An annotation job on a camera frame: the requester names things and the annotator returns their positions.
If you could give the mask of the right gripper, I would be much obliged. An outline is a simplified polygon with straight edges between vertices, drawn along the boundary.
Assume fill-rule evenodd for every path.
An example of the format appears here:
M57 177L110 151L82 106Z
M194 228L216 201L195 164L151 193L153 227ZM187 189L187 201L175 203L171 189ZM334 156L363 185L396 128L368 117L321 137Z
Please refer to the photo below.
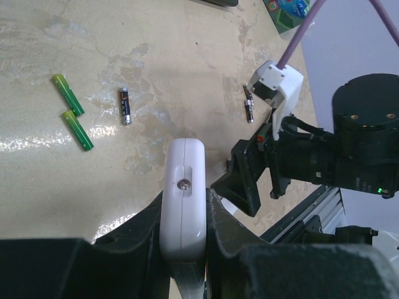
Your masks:
M315 183L315 127L306 123L283 123L279 139L272 123L263 123L250 140L239 140L231 150L228 171L211 188L246 215L254 217L261 201L257 181L269 169L271 197L279 199L291 181Z

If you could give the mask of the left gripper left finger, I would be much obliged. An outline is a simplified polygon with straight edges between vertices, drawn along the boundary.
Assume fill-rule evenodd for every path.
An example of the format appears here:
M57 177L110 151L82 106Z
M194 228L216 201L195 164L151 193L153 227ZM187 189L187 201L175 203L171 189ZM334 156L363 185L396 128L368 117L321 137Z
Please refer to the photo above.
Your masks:
M1 298L168 298L159 194L98 238L1 241Z

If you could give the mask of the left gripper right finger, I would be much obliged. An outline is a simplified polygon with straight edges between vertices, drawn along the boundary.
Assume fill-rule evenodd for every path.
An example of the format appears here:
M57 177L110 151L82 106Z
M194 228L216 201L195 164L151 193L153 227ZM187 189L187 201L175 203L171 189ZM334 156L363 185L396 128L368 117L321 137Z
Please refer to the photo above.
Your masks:
M206 298L397 298L398 275L368 244L269 244L207 192Z

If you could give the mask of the white red remote control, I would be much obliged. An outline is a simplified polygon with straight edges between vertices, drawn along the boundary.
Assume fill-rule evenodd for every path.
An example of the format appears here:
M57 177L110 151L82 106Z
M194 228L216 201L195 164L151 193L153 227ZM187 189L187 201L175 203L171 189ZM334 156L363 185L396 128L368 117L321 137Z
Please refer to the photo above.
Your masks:
M174 140L168 150L160 218L160 252L182 298L202 298L206 259L204 144Z

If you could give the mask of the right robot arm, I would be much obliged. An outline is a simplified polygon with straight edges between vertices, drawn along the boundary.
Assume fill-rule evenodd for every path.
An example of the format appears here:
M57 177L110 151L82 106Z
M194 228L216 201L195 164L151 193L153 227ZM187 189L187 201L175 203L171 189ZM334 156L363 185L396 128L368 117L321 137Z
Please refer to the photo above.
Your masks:
M271 197L292 180L391 198L398 191L398 76L368 74L348 81L332 97L333 132L283 118L279 137L271 121L231 151L216 193L249 216L261 206L257 181L269 170Z

